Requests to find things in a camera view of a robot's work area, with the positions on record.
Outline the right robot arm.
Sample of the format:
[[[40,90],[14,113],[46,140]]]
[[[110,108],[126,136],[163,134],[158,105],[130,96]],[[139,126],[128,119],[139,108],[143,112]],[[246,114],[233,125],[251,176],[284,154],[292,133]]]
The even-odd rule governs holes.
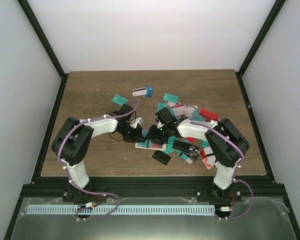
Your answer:
[[[230,185],[236,181],[237,168],[250,148],[247,139],[227,118],[210,122],[196,121],[185,116],[177,118],[165,107],[155,115],[157,124],[150,127],[146,140],[165,144],[174,136],[209,143],[204,154],[208,160],[218,163],[212,197],[219,202],[224,201],[230,195]]]

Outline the light blue slotted strip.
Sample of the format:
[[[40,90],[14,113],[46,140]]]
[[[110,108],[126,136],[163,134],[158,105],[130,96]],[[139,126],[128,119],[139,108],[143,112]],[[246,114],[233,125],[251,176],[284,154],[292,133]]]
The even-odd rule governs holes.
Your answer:
[[[26,214],[30,215],[73,215],[78,212],[78,205],[28,205]],[[104,215],[112,212],[114,215],[190,215],[213,216],[213,205],[120,205],[113,210],[113,205],[99,205],[94,209],[79,211],[82,215]]]

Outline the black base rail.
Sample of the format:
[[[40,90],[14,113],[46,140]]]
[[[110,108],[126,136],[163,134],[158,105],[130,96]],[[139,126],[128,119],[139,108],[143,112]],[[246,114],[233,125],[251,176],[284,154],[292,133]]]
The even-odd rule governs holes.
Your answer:
[[[116,194],[120,198],[172,198],[195,197],[203,202],[228,202],[237,192],[231,185],[226,190],[213,183],[212,176],[132,176],[91,177],[85,187],[71,185],[70,196],[75,202],[92,198],[93,193],[105,196]]]

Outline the blue card top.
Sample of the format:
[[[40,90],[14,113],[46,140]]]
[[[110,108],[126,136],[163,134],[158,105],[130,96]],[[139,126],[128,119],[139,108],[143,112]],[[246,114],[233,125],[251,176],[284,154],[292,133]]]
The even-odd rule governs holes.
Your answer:
[[[145,97],[146,98],[151,98],[152,97],[152,94],[153,94],[153,91],[154,91],[154,88],[152,86],[147,86],[146,87],[146,94],[145,94]]]

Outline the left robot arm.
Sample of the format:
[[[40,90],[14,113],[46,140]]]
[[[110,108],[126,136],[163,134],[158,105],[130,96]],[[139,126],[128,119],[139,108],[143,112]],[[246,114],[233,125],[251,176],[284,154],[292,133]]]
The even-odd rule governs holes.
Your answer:
[[[56,135],[51,149],[63,165],[69,183],[76,187],[74,195],[79,201],[86,202],[92,196],[88,187],[89,177],[84,166],[84,158],[91,139],[105,133],[119,133],[126,143],[143,143],[142,117],[131,117],[136,109],[124,104],[120,110],[106,113],[100,117],[79,120],[69,117]]]

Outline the white card magnetic stripe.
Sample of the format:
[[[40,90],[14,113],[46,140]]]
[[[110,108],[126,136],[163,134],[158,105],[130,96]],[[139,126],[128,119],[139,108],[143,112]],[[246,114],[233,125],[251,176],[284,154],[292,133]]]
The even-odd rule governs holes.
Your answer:
[[[142,87],[142,88],[136,88],[132,90],[132,96],[137,97],[137,96],[144,96],[147,94],[147,88]]]

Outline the teal VIP card centre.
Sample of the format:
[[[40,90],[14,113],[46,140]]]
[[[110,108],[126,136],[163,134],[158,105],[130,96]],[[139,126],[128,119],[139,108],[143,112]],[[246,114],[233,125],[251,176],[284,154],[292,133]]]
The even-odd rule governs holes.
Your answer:
[[[173,143],[175,140],[177,140],[177,138],[173,136],[168,139],[168,142],[166,143],[166,150],[164,151],[165,154],[168,155],[169,153],[172,153],[174,151]]]

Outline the teal VIP card top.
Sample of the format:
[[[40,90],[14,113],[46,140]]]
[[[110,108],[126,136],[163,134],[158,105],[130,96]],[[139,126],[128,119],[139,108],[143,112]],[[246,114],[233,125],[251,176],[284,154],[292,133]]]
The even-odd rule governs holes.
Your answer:
[[[169,94],[169,93],[165,93],[164,96],[163,96],[164,101],[172,102],[172,103],[177,103],[178,98],[179,97],[177,95],[173,95],[173,94]]]

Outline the black striped card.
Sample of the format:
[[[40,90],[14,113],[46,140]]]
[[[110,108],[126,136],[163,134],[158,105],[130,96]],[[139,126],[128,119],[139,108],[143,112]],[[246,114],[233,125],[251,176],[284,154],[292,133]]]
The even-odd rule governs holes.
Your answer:
[[[162,163],[163,165],[167,165],[171,159],[171,156],[164,153],[163,151],[155,151],[152,155],[152,158]]]

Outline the red card magnetic stripe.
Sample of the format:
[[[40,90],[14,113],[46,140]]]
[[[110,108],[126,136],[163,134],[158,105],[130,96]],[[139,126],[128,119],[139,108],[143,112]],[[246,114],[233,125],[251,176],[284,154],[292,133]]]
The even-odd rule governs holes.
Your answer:
[[[196,140],[196,138],[193,137],[186,137],[186,141],[193,143]]]

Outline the teal card far left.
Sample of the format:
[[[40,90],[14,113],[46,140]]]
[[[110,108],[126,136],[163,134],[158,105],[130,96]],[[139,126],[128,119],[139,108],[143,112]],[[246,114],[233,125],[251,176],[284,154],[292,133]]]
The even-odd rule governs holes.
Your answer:
[[[128,99],[120,96],[120,95],[115,95],[114,98],[112,99],[112,102],[118,104],[118,105],[124,105],[128,102]]]

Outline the black card right pile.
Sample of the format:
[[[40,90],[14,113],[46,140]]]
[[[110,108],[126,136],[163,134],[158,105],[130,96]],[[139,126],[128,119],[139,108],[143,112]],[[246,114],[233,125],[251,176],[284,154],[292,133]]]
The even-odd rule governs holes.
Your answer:
[[[185,141],[180,141],[180,140],[175,140],[172,144],[172,148],[175,150],[179,150],[182,152],[186,153],[191,153],[191,152],[198,152],[199,147],[196,145],[193,145],[189,142]]]

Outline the teal vip card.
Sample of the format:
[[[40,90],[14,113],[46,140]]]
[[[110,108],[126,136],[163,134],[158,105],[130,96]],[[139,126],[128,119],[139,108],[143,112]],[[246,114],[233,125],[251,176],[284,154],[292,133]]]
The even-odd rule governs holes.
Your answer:
[[[175,140],[177,140],[177,138],[173,136],[168,139],[168,142],[166,143],[166,150],[164,151],[165,154],[168,155],[169,153],[172,153],[174,151],[173,143]]]
[[[172,103],[177,103],[178,98],[179,97],[177,95],[173,95],[173,94],[169,94],[169,93],[165,93],[164,96],[163,96],[164,101],[172,102]]]

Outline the beige leather card holder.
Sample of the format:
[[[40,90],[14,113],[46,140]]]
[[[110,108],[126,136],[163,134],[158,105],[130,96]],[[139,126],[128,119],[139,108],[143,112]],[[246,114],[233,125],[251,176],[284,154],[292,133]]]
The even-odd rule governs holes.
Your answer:
[[[158,151],[165,151],[166,150],[166,144],[157,144],[153,143],[151,140],[146,140],[145,142],[139,142],[135,144],[135,147],[138,149],[146,149],[146,150],[158,150]]]

